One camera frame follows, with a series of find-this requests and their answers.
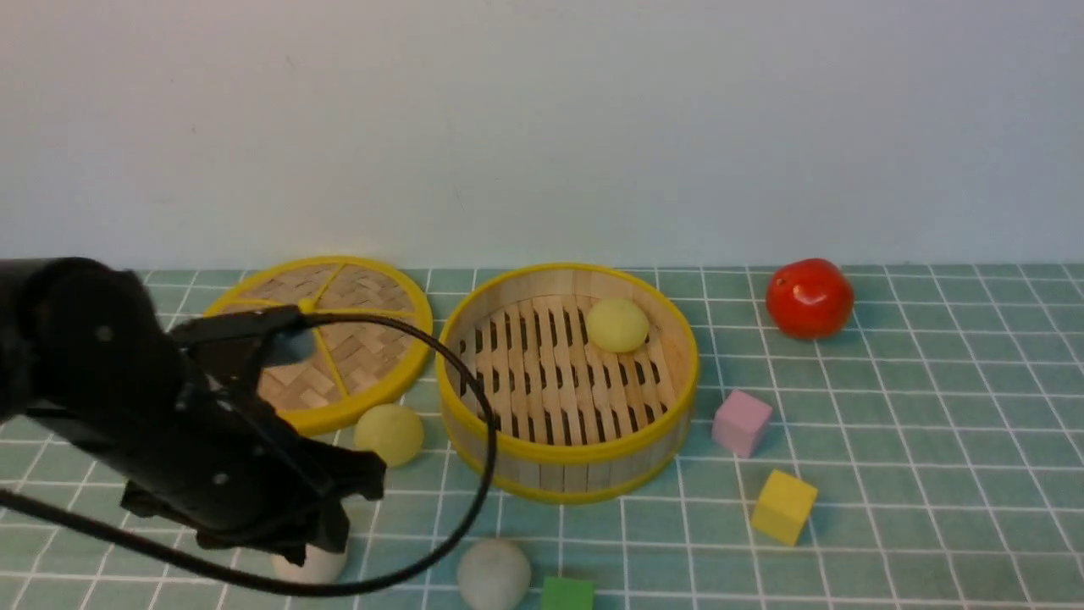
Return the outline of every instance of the yellow rim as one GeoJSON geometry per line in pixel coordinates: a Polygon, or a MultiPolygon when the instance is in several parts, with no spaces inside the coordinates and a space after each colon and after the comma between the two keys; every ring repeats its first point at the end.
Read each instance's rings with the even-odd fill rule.
{"type": "MultiPolygon", "coordinates": [[[[678,456],[678,453],[681,451],[682,445],[685,444],[685,439],[688,437],[691,428],[692,427],[685,428],[685,432],[678,441],[676,449],[670,452],[670,454],[667,455],[666,459],[663,459],[656,466],[651,467],[651,469],[646,473],[644,473],[643,476],[637,477],[636,479],[633,479],[628,483],[617,485],[615,488],[608,488],[606,490],[599,490],[597,492],[585,492],[579,494],[544,492],[537,488],[528,488],[526,485],[516,483],[515,481],[511,481],[498,475],[493,475],[493,485],[500,488],[501,490],[504,490],[505,492],[508,492],[509,494],[515,494],[522,498],[544,504],[578,505],[578,504],[594,504],[608,499],[614,499],[616,497],[623,496],[630,492],[638,490],[640,488],[646,485],[653,479],[661,475],[662,471],[666,470],[668,466],[670,466],[670,463],[674,459],[674,457],[678,456]]],[[[460,455],[460,457],[467,465],[467,467],[480,476],[481,463],[470,457],[469,454],[466,451],[464,451],[464,449],[455,441],[453,437],[449,437],[449,440],[452,443],[452,449],[455,450],[455,453],[460,455]]]]}
{"type": "MultiPolygon", "coordinates": [[[[612,459],[623,455],[634,453],[638,450],[650,445],[653,442],[658,440],[660,437],[669,432],[678,420],[683,416],[683,414],[693,404],[693,399],[696,394],[696,380],[700,374],[700,361],[696,354],[699,351],[696,348],[696,338],[693,336],[693,328],[688,325],[685,316],[682,315],[681,310],[678,309],[669,298],[667,298],[661,291],[655,288],[651,284],[641,280],[640,277],[625,273],[623,271],[618,271],[616,269],[610,269],[608,267],[599,267],[596,264],[586,264],[580,262],[557,262],[557,263],[546,263],[546,264],[534,264],[531,267],[525,267],[522,269],[517,269],[503,273],[495,277],[490,278],[482,285],[478,286],[474,291],[467,295],[449,316],[448,322],[444,324],[444,330],[440,335],[441,343],[448,345],[448,339],[452,328],[459,322],[460,315],[463,311],[470,307],[476,298],[480,294],[489,289],[490,287],[514,278],[521,275],[535,273],[539,271],[546,270],[559,270],[559,269],[578,269],[585,271],[595,271],[601,273],[607,273],[616,277],[629,281],[635,284],[637,287],[646,290],[648,294],[657,298],[663,307],[679,321],[682,322],[682,332],[685,334],[685,339],[688,341],[688,346],[692,349],[691,363],[691,375],[685,382],[685,386],[678,393],[678,403],[675,408],[670,410],[666,415],[655,421],[651,426],[624,437],[618,439],[617,441],[608,441],[606,443],[599,443],[597,445],[583,445],[575,447],[555,447],[552,445],[540,445],[538,443],[531,443],[529,441],[524,441],[521,439],[516,439],[499,432],[499,442],[502,452],[506,452],[519,458],[528,459],[531,462],[537,462],[541,464],[589,464],[599,460],[612,459]]],[[[460,400],[459,395],[455,393],[454,388],[452,388],[452,382],[448,377],[448,373],[443,366],[437,367],[437,386],[440,389],[440,399],[451,412],[451,416],[454,417],[461,425],[465,426],[467,431],[479,438],[486,437],[486,423],[478,419],[477,416],[460,400]]]]}
{"type": "MultiPolygon", "coordinates": [[[[319,256],[314,258],[304,258],[300,260],[294,260],[286,262],[284,264],[279,264],[278,267],[272,267],[264,271],[260,271],[255,275],[246,277],[244,281],[233,286],[225,294],[220,296],[211,307],[207,309],[204,315],[212,316],[222,313],[229,304],[235,302],[254,302],[253,299],[241,298],[240,295],[245,291],[256,287],[263,281],[273,277],[274,275],[292,271],[295,269],[300,269],[302,267],[309,267],[312,264],[338,264],[338,268],[332,273],[331,277],[324,282],[320,290],[314,297],[310,299],[311,302],[315,302],[320,299],[324,289],[331,285],[331,282],[335,278],[338,272],[347,264],[353,264],[357,267],[365,267],[367,269],[373,269],[388,275],[389,277],[396,280],[406,291],[406,296],[410,298],[414,313],[414,326],[421,330],[433,335],[433,309],[429,307],[429,300],[425,296],[425,291],[410,278],[405,273],[396,269],[395,267],[385,264],[377,260],[370,260],[367,258],[354,258],[350,256],[319,256]]],[[[284,303],[284,304],[298,304],[297,302],[284,303]]],[[[300,303],[306,313],[343,313],[344,310],[312,310],[306,307],[307,303],[300,303]]],[[[380,310],[357,310],[357,312],[365,312],[369,314],[383,314],[389,317],[403,317],[401,312],[383,312],[380,310]]],[[[320,334],[314,334],[317,338],[317,350],[324,359],[331,359],[331,354],[327,348],[323,345],[323,340],[320,334]]],[[[279,412],[279,416],[284,420],[289,423],[297,431],[306,437],[315,437],[319,434],[325,434],[327,432],[334,432],[336,430],[341,430],[352,426],[358,421],[366,411],[370,408],[380,405],[387,402],[391,402],[399,397],[401,397],[410,387],[414,384],[417,377],[422,374],[422,369],[425,368],[426,361],[429,358],[429,349],[421,341],[414,341],[408,349],[406,354],[399,365],[386,375],[383,379],[376,382],[375,386],[369,390],[362,392],[361,394],[350,397],[334,405],[327,407],[320,407],[317,410],[305,410],[297,412],[279,412]]],[[[338,386],[339,391],[343,395],[346,395],[346,388],[341,380],[338,368],[332,365],[331,367],[332,376],[335,379],[335,385],[338,386]]]]}

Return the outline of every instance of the black cable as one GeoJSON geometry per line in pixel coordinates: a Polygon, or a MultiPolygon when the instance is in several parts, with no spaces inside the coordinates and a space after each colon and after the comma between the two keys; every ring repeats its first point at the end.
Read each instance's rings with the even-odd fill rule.
{"type": "Polygon", "coordinates": [[[124,530],[119,530],[101,521],[68,512],[52,505],[38,502],[34,498],[28,498],[8,490],[0,490],[0,506],[41,519],[42,521],[48,521],[56,525],[67,528],[106,543],[115,544],[119,547],[127,548],[141,555],[145,555],[182,570],[188,570],[197,576],[214,579],[227,584],[270,593],[273,595],[292,595],[295,597],[346,597],[365,595],[413,579],[447,557],[448,554],[455,548],[455,545],[460,544],[460,542],[462,542],[462,540],[466,536],[467,532],[470,531],[475,520],[481,512],[482,505],[486,503],[486,496],[489,494],[489,489],[493,482],[493,471],[496,468],[496,419],[493,414],[493,408],[489,404],[489,400],[486,399],[485,390],[475,379],[470,369],[468,369],[463,361],[456,358],[451,350],[440,343],[440,341],[436,338],[402,321],[372,314],[314,314],[306,316],[307,328],[315,328],[338,323],[379,325],[397,329],[421,340],[435,352],[448,360],[453,367],[455,367],[459,374],[463,377],[467,388],[469,388],[470,392],[478,399],[478,405],[481,407],[482,416],[486,420],[488,450],[486,453],[486,464],[482,468],[481,484],[478,488],[478,493],[475,495],[474,502],[467,508],[466,515],[464,516],[459,528],[456,528],[451,535],[449,535],[448,538],[440,546],[435,548],[427,557],[418,560],[414,564],[408,566],[406,568],[384,576],[377,576],[375,579],[357,583],[306,585],[258,576],[256,574],[249,574],[232,568],[227,568],[218,563],[212,563],[192,555],[181,553],[168,546],[152,542],[144,537],[125,532],[124,530]]]}

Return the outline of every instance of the yellow cube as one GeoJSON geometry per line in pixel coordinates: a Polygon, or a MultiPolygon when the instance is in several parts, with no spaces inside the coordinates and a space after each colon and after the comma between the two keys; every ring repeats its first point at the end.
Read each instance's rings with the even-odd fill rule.
{"type": "Polygon", "coordinates": [[[813,511],[816,488],[780,470],[773,470],[752,511],[752,527],[795,546],[813,511]]]}

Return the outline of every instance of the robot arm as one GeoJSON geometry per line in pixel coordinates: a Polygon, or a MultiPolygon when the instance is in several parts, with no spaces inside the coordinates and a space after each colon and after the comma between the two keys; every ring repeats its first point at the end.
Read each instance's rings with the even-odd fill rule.
{"type": "MultiPolygon", "coordinates": [[[[125,509],[192,528],[204,548],[253,548],[298,566],[306,545],[343,553],[350,528],[341,501],[380,499],[385,464],[301,437],[256,393],[264,364],[288,360],[284,337],[338,322],[315,319],[283,307],[194,320],[166,334],[131,272],[86,258],[0,261],[0,423],[29,417],[64,438],[127,478],[125,509]]],[[[358,319],[350,322],[400,328],[454,359],[413,327],[358,319]]],[[[490,419],[480,388],[460,371],[490,419]]],[[[478,510],[495,465],[492,424],[494,464],[483,472],[478,510]]],[[[470,512],[459,537],[477,517],[470,512]]],[[[365,592],[317,588],[292,594],[365,592]]]]}

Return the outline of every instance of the green cube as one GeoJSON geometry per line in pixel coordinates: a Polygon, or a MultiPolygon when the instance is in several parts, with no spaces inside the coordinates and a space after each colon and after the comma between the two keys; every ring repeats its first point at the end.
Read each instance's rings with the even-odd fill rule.
{"type": "Polygon", "coordinates": [[[542,585],[542,610],[591,610],[594,599],[591,581],[550,576],[542,585]]]}

